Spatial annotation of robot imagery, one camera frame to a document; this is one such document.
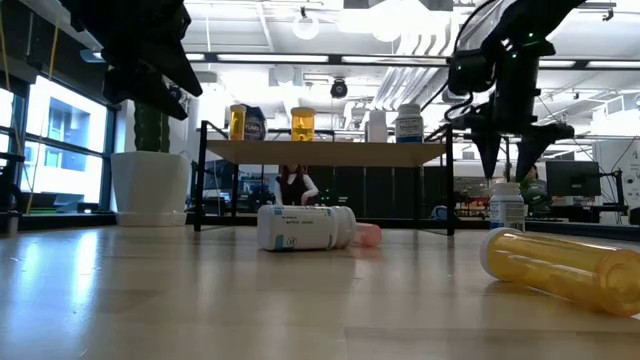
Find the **pink bottle cap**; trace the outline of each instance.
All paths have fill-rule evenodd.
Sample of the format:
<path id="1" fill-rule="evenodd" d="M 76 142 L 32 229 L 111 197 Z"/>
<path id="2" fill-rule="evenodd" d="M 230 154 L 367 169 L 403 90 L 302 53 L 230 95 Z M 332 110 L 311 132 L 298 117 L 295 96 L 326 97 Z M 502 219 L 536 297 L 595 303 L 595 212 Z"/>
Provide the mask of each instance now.
<path id="1" fill-rule="evenodd" d="M 377 247 L 382 241 L 382 230 L 378 225 L 358 223 L 356 245 L 362 247 Z"/>

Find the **potted plant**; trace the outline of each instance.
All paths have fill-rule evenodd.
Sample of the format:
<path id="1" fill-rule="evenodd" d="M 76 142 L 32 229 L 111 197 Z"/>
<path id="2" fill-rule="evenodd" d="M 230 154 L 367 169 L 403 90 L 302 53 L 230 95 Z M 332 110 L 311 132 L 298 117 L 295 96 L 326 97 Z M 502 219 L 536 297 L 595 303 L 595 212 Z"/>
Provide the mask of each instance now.
<path id="1" fill-rule="evenodd" d="M 111 156 L 121 226 L 184 225 L 189 160 L 169 154 L 169 116 L 135 104 L 136 151 Z"/>

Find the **cactus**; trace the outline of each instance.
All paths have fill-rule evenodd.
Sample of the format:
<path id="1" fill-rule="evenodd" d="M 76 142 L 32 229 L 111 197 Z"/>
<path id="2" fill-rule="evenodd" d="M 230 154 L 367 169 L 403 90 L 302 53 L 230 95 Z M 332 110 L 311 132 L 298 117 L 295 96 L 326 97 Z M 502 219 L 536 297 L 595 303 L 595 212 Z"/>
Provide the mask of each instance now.
<path id="1" fill-rule="evenodd" d="M 169 116 L 151 106 L 136 103 L 133 117 L 136 150 L 168 153 L 171 145 Z"/>

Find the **orange translucent bottle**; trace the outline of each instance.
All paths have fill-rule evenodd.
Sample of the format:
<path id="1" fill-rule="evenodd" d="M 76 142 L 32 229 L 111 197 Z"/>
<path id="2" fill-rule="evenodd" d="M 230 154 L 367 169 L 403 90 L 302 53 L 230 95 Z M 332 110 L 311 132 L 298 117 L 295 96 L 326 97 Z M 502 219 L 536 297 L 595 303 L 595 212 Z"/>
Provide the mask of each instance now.
<path id="1" fill-rule="evenodd" d="M 247 107 L 244 105 L 231 105 L 231 126 L 229 137 L 231 140 L 244 140 L 244 125 L 247 116 Z"/>
<path id="2" fill-rule="evenodd" d="M 485 271 L 620 316 L 640 313 L 640 254 L 499 228 L 480 249 Z"/>
<path id="3" fill-rule="evenodd" d="M 313 141 L 316 112 L 311 108 L 291 109 L 291 140 Z"/>

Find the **white planter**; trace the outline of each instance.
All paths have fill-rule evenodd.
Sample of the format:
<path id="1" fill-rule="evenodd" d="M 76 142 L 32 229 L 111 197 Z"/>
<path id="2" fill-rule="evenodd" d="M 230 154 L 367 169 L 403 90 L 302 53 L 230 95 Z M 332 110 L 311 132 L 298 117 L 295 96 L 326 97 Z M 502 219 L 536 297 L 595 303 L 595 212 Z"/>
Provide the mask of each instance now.
<path id="1" fill-rule="evenodd" d="M 111 155 L 120 226 L 182 226 L 189 160 L 181 155 L 135 151 Z"/>

